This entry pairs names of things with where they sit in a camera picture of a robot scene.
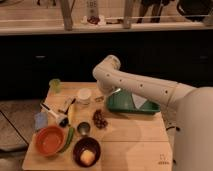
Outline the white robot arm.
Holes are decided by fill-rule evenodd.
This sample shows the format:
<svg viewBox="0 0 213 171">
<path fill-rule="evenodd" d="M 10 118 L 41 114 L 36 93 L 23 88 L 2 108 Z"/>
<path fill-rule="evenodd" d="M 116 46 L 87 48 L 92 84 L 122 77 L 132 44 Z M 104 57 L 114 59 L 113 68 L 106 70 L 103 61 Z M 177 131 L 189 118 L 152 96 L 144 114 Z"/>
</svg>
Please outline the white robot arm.
<svg viewBox="0 0 213 171">
<path fill-rule="evenodd" d="M 172 171 L 213 171 L 213 87 L 122 72 L 121 62 L 108 55 L 93 71 L 99 90 L 125 89 L 177 112 Z"/>
</svg>

